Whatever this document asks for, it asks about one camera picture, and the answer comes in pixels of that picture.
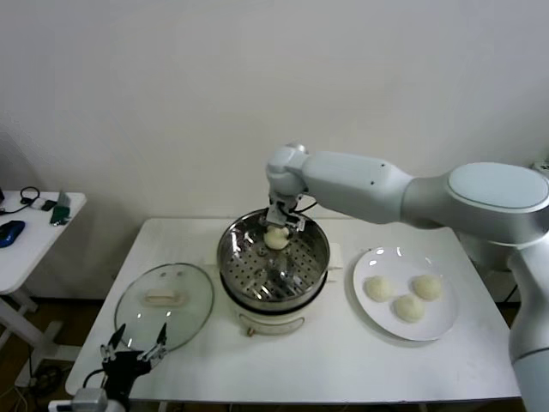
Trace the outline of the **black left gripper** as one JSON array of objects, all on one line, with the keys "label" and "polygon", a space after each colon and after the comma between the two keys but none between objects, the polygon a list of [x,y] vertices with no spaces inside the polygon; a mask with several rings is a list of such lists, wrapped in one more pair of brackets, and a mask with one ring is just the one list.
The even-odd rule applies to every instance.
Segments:
[{"label": "black left gripper", "polygon": [[126,324],[115,330],[107,344],[100,346],[103,370],[106,374],[104,389],[110,399],[128,399],[134,383],[151,372],[151,363],[159,363],[166,355],[167,323],[163,323],[155,345],[145,352],[117,352]]}]

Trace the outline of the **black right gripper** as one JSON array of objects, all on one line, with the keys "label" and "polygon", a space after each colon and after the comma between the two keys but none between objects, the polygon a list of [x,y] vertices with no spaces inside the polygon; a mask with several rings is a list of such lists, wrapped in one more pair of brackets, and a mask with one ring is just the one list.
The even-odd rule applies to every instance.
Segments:
[{"label": "black right gripper", "polygon": [[[295,213],[292,210],[282,210],[282,214],[286,217],[286,222],[288,222],[288,227],[292,232],[299,233],[305,230],[306,218],[300,214]],[[266,227],[268,225],[267,218],[265,216],[260,216],[258,223]]]}]

